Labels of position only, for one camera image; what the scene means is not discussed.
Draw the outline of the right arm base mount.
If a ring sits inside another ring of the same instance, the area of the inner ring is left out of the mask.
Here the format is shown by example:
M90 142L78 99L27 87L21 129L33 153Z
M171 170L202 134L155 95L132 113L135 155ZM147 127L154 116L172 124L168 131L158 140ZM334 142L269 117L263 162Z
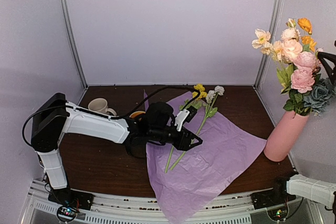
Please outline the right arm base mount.
M254 209L266 209L268 217L272 221L285 221L289 217L289 202L296 196L287 193L275 193L273 190L261 191L251 194Z

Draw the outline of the purple tissue paper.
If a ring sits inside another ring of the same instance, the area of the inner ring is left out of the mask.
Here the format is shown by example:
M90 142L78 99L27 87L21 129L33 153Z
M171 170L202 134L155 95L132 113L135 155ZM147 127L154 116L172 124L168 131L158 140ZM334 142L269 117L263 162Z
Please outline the purple tissue paper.
M185 127L196 133L201 107ZM199 133L203 143L186 153L146 145L151 187L169 223L183 223L221 194L263 151L266 140L243 131L219 112Z

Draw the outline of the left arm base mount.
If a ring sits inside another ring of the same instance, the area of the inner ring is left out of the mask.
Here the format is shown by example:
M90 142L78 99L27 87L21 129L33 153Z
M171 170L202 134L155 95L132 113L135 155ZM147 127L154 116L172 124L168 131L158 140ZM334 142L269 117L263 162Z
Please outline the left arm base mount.
M82 210L90 210L93 203L93 194L79 191L71 191L70 199L56 197L49 194L48 200L59 204L56 210L56 217L61 222L71 222L83 215Z

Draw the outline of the white flower stem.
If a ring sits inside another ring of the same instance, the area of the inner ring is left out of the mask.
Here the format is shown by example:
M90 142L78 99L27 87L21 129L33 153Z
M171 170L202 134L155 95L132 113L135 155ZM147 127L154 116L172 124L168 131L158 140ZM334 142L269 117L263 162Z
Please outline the white flower stem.
M185 100L183 105L179 106L179 110L182 111L183 109L188 109L190 107L194 107L196 110L199 110L201 107L204 107L204 116L203 120L195 133L195 135L199 135L201 129L203 128L206 120L208 118L213 117L218 108L214 107L214 103L218 96L223 96L225 89L222 86L216 86L214 90L206 91L204 86L201 83L198 83L197 85L193 86L194 91L192 92L192 99L195 98L195 100Z

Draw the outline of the peach pink rose stem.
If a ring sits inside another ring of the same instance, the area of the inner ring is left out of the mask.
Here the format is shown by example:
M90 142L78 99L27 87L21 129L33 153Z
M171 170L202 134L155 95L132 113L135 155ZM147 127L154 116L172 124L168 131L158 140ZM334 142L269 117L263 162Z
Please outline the peach pink rose stem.
M281 53L285 63L293 62L303 51L299 42L300 31L294 19L289 18L286 22L287 28L281 33Z

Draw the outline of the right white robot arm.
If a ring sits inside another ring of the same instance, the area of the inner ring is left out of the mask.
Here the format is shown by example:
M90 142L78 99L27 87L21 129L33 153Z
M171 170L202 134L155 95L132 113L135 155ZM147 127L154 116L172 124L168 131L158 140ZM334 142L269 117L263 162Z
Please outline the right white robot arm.
M335 55L318 52L318 60L326 70L327 78L317 79L317 86L310 95L303 96L306 109L310 108L315 115L321 115L331 100L335 98L335 67L328 62L335 63ZM301 174L292 175L286 182L277 185L269 192L272 203L279 204L289 195L297 195L325 206L327 211L335 213L335 184L304 177Z

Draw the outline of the orange flower stem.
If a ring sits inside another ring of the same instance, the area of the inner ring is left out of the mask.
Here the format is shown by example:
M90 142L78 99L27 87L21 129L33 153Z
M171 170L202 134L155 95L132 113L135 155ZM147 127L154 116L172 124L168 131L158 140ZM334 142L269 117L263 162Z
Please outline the orange flower stem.
M317 42L311 37L313 32L313 26L311 21L308 18L299 18L298 25L303 31L303 35L301 36L301 41L303 43L303 47L306 51L315 52Z

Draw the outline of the pink carnation flower stem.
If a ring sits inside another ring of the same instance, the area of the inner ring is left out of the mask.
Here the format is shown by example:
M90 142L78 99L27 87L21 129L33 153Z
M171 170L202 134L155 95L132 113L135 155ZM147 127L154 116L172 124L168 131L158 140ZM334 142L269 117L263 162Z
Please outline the pink carnation flower stem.
M307 116L312 111L310 99L313 88L319 81L320 62L315 54L304 51L299 53L290 65L293 72L290 75L290 83L284 90L289 94L284 110Z

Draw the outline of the blue hydrangea flower stem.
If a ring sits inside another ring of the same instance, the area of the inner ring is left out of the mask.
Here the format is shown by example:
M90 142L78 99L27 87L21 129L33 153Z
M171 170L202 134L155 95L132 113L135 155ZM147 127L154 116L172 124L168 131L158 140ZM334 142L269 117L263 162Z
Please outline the blue hydrangea flower stem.
M329 78L323 78L312 88L309 95L303 97L303 105L318 115L325 112L333 98L335 98L335 85Z

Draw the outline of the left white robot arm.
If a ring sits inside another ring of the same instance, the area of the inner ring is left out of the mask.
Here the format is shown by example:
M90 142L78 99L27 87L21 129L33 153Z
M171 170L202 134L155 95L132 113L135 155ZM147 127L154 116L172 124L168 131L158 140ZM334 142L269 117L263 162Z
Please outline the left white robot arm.
M71 205L76 199L75 192L68 188L58 150L64 134L87 135L125 146L172 144L180 151L189 151L201 145L202 139L184 127L197 110L189 107L177 115L173 112L167 103L156 102L135 118L111 116L67 102L63 93L56 93L33 114L30 145L43 163L56 198L64 205Z

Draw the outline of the peach poppy flower stem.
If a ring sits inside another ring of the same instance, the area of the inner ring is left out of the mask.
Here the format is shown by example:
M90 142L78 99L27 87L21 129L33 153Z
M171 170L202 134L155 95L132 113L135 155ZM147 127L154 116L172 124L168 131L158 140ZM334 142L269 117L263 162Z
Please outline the peach poppy flower stem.
M270 42L271 33L262 29L255 30L256 39L251 42L254 49L259 49L264 55L269 56L273 61L285 63L283 54L283 40Z

